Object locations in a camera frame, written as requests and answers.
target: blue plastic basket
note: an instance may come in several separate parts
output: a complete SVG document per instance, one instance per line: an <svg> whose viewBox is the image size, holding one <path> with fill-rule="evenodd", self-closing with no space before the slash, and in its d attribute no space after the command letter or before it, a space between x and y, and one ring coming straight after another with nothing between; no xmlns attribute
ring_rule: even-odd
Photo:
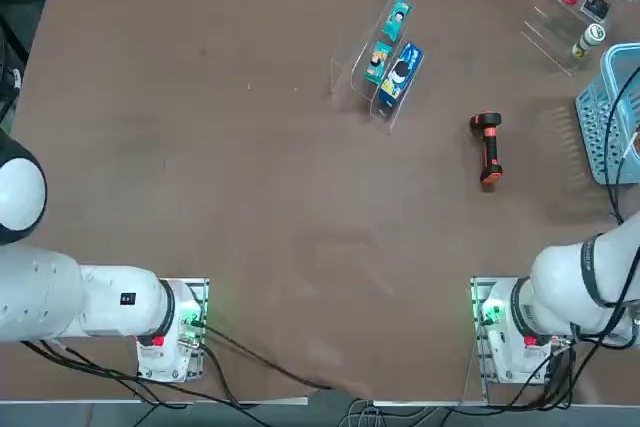
<svg viewBox="0 0 640 427"><path fill-rule="evenodd" d="M611 47L600 59L600 75L576 98L576 110L591 173L599 184L605 184L605 162L608 165L609 183L615 183L622 154L640 126L639 74L629 84L616 107L609 133L608 159L604 158L604 138L611 106L629 76L639 66L640 43ZM634 147L622 166L620 183L640 183L640 154Z"/></svg>

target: white robotic arm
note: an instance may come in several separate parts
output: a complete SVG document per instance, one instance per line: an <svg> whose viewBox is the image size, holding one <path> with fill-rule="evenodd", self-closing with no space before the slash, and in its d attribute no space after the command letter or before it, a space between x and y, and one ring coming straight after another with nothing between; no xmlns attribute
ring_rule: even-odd
<svg viewBox="0 0 640 427"><path fill-rule="evenodd" d="M208 282L158 279L129 266L80 266L66 255L12 244L35 229L46 202L40 164L0 130L0 342L133 336L145 377L199 377L204 332L191 322L205 318Z"/></svg>
<svg viewBox="0 0 640 427"><path fill-rule="evenodd" d="M78 265L66 255L0 247L0 342L136 337L138 371L157 381L199 376L203 308L186 282L130 266Z"/></svg>
<svg viewBox="0 0 640 427"><path fill-rule="evenodd" d="M607 325L640 246L640 212L583 243L544 249L530 277L501 278L482 304L481 323L496 381L523 383L551 352L554 336L597 336ZM640 301L635 276L625 305ZM635 309L608 335L612 345L640 343ZM544 382L543 376L532 383Z"/></svg>

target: snack package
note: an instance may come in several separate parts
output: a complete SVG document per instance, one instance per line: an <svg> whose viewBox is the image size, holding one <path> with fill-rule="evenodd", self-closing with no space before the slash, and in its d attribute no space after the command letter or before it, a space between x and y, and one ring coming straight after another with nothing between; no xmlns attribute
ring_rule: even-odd
<svg viewBox="0 0 640 427"><path fill-rule="evenodd" d="M380 85L382 76L384 75L384 66L387 57L391 55L391 47L384 42L376 42L371 55L371 61L364 71L364 78L369 82Z"/></svg>
<svg viewBox="0 0 640 427"><path fill-rule="evenodd" d="M382 32L387 34L393 42L398 38L400 26L412 8L413 6L404 0L396 0L393 4L391 14L382 27Z"/></svg>
<svg viewBox="0 0 640 427"><path fill-rule="evenodd" d="M400 56L382 82L378 92L378 99L383 104L393 108L400 95L404 92L422 60L422 51L408 42Z"/></svg>

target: brown table surface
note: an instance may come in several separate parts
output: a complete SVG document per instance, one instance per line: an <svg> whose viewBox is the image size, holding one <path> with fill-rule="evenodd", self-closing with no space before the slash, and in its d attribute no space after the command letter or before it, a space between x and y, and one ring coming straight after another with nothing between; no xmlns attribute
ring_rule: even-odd
<svg viewBox="0 0 640 427"><path fill-rule="evenodd" d="M546 245L613 225L574 114L597 62L571 79L536 51L531 0L409 1L427 60L389 136L328 92L364 0L48 0L14 130L49 182L28 242L208 277L213 325L359 397L458 401L470 276L527 274ZM504 122L494 193L467 124L487 109ZM130 344L74 343L132 371ZM129 398L1 349L2 399ZM242 399L309 393L220 351ZM638 360L598 354L577 400L638 403ZM220 393L211 367L189 387ZM481 400L475 367L465 398Z"/></svg>

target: clear acrylic shelf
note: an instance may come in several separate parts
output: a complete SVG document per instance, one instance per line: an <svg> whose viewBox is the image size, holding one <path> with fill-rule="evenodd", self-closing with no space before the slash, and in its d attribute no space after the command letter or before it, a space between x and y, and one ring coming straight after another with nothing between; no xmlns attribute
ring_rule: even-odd
<svg viewBox="0 0 640 427"><path fill-rule="evenodd" d="M364 73L371 62L376 43L383 42L392 47L391 54L384 63L382 79L387 77L391 67L395 64L403 47L408 42L409 25L415 4L408 0L409 3L413 4L413 8L404 17L396 40L392 42L383 33L382 28L391 14L396 0L365 1L368 7L367 12L356 19L351 28L343 32L342 40L331 57L330 90L332 94L336 94L339 90L347 90L352 94L357 94L356 97L360 100L363 110L374 118L381 119L385 123L388 132L391 133L400 111L409 97L411 87L420 73L425 52L423 50L422 59L396 105L393 108L383 108L378 100L378 92L382 82L380 84L371 82L364 77Z"/></svg>
<svg viewBox="0 0 640 427"><path fill-rule="evenodd" d="M630 0L604 1L609 4L609 9L604 19L598 19L585 8L586 0L578 0L573 5L565 3L564 0L534 0L532 9L524 20L521 33L562 71L573 76L576 71L592 62L592 59L597 62L602 52L611 45L612 38L619 41L620 33L614 32L616 25L612 22L612 18L620 8L620 4ZM604 27L605 41L584 58L576 59L571 49L586 28L593 23Z"/></svg>

